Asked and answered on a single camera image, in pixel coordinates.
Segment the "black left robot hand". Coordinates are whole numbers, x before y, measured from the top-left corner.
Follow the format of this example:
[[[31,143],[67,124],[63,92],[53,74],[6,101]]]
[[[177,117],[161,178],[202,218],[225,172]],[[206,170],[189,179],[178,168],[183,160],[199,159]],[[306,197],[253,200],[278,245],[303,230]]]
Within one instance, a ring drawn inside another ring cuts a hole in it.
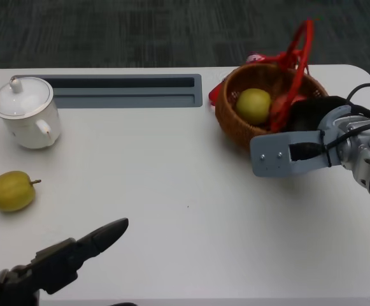
[[[37,252],[28,265],[1,270],[0,305],[38,305],[41,290],[52,295],[74,282],[84,262],[111,247],[128,226],[127,218],[118,219]]]

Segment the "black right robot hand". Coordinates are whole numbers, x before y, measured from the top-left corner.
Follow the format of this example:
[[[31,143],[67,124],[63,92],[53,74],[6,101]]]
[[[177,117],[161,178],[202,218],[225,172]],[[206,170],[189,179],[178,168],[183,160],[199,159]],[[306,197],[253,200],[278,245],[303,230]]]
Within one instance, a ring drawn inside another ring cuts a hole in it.
[[[293,103],[288,121],[283,128],[287,131],[316,131],[322,119],[333,109],[346,104],[339,96],[308,98]]]

